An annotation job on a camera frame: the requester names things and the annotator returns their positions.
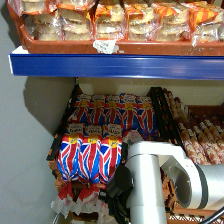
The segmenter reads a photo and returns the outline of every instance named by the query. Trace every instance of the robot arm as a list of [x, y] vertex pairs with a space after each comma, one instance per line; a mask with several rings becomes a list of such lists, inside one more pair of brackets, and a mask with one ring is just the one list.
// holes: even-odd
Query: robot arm
[[[126, 203], [126, 207], [130, 209], [132, 224], [167, 223], [160, 167], [173, 182], [182, 207], [218, 210], [224, 205], [224, 164], [195, 165], [178, 146], [139, 142], [129, 148], [125, 166], [133, 178], [133, 189]], [[130, 186], [130, 174], [126, 188]], [[115, 173], [115, 176], [118, 183], [119, 175]], [[111, 194], [116, 188], [115, 185], [114, 178], [111, 178], [107, 186], [111, 197], [124, 192], [117, 190], [117, 193]]]

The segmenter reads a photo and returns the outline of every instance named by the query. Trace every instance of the price tag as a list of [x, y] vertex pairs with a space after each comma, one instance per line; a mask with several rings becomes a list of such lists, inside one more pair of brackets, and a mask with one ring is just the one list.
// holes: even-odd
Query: price tag
[[112, 54], [114, 52], [116, 40], [95, 40], [93, 42], [93, 47], [97, 49], [98, 52], [104, 54]]

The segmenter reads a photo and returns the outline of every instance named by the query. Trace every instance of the product display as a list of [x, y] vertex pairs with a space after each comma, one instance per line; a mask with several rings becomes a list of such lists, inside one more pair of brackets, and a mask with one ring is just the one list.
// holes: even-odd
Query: product display
[[100, 0], [95, 12], [95, 39], [122, 40], [124, 36], [125, 16], [119, 0]]
[[188, 8], [178, 3], [153, 3], [155, 14], [159, 16], [160, 29], [156, 41], [179, 41], [190, 37]]
[[192, 44], [222, 40], [223, 9], [206, 1], [183, 4], [189, 8]]
[[153, 40], [158, 26], [158, 19], [144, 0], [124, 1], [127, 18], [128, 40]]
[[61, 9], [60, 15], [64, 40], [81, 41], [92, 39], [92, 24], [89, 12]]

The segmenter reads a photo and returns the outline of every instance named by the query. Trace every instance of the plastic wrap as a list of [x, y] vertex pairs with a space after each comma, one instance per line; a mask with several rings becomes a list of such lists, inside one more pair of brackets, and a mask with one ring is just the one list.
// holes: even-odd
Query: plastic wrap
[[105, 124], [121, 124], [120, 96], [107, 95], [105, 101]]
[[64, 40], [87, 41], [92, 39], [92, 20], [88, 11], [61, 9]]
[[153, 3], [152, 7], [160, 21], [156, 41], [169, 42], [190, 38], [187, 7], [178, 3]]
[[124, 1], [127, 20], [127, 39], [132, 41], [148, 41], [155, 39], [158, 29], [158, 17], [153, 8], [143, 0]]
[[122, 40], [125, 37], [124, 10], [118, 0], [100, 0], [95, 13], [95, 39]]
[[100, 147], [100, 182], [107, 184], [121, 160], [122, 131], [117, 124], [104, 126]]
[[120, 94], [120, 99], [123, 131], [137, 130], [138, 106], [136, 103], [136, 95], [122, 93]]
[[51, 14], [29, 15], [25, 20], [25, 26], [35, 40], [62, 40], [61, 21], [57, 11]]
[[73, 113], [68, 119], [69, 122], [87, 124], [90, 99], [91, 96], [89, 95], [78, 95], [74, 105]]
[[103, 125], [105, 95], [92, 95], [89, 104], [89, 124]]
[[205, 1], [183, 5], [189, 8], [193, 46], [200, 42], [223, 40], [223, 9]]
[[57, 7], [68, 10], [87, 11], [95, 4], [95, 0], [56, 0]]
[[79, 181], [81, 183], [99, 183], [99, 151], [102, 142], [102, 128], [90, 125], [86, 127], [79, 153]]
[[51, 13], [56, 9], [56, 0], [8, 0], [18, 16]]
[[144, 140], [156, 140], [158, 136], [156, 115], [150, 97], [137, 97], [139, 132]]

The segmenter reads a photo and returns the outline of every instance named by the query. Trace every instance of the blue shelf edge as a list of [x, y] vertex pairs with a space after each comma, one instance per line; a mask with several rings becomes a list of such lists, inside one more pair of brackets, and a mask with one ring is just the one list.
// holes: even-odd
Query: blue shelf edge
[[224, 80], [224, 57], [11, 53], [9, 61], [15, 76]]

